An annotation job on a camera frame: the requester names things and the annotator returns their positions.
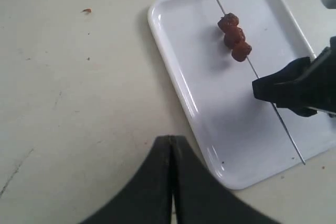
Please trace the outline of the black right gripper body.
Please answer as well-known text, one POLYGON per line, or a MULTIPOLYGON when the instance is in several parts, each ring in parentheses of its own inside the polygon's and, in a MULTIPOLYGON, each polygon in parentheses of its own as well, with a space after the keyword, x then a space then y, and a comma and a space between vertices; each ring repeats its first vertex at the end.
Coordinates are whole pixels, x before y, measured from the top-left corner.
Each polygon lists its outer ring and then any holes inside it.
POLYGON ((330 38, 330 45, 315 58, 306 56, 309 63, 308 101, 304 116, 316 115, 319 111, 335 116, 335 37, 330 38))

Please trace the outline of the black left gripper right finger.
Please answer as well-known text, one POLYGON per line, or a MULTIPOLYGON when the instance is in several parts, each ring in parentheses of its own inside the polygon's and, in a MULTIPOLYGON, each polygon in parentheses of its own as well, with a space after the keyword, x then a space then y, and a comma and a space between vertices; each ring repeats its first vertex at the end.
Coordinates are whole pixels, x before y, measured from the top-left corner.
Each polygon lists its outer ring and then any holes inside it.
POLYGON ((171 136, 171 184, 177 223, 277 223, 225 188, 186 138, 171 136))

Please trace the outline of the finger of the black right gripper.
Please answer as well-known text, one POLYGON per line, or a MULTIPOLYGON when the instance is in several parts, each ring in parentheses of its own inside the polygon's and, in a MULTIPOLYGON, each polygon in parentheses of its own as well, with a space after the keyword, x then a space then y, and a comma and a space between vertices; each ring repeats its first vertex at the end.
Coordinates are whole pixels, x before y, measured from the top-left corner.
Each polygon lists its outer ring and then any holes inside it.
POLYGON ((254 97, 273 103, 277 108, 288 109, 298 116, 310 117, 304 116, 304 107, 298 104, 293 87, 293 82, 306 71, 308 65, 305 57, 297 58, 278 72, 254 80, 254 97))

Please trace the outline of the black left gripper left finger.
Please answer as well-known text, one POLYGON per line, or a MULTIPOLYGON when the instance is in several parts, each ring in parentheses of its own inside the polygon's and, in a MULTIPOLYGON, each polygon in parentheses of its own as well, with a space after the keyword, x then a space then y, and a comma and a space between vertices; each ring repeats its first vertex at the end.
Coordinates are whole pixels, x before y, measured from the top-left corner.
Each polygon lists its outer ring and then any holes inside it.
POLYGON ((129 182, 82 223, 171 223, 170 160, 170 137, 157 137, 129 182))

